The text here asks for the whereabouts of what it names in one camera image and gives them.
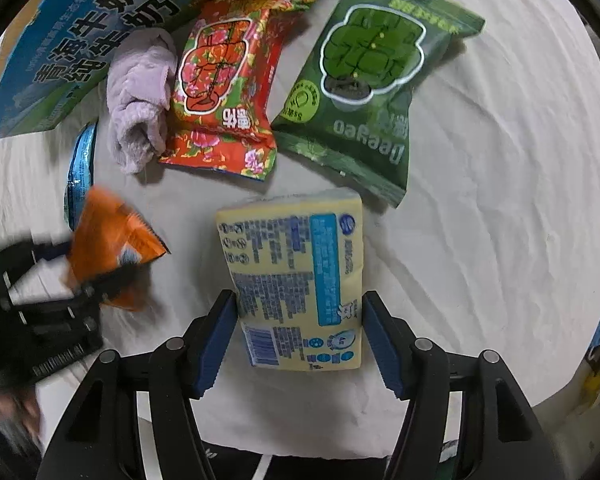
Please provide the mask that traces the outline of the person's left hand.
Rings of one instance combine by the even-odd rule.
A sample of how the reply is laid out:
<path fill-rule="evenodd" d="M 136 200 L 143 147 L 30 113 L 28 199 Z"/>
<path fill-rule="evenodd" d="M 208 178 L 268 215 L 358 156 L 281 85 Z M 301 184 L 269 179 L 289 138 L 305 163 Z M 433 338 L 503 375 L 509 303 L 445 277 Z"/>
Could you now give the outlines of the person's left hand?
<path fill-rule="evenodd" d="M 39 448 L 41 410 L 35 388 L 0 393 L 0 422 L 16 422 L 27 431 L 29 439 Z"/>

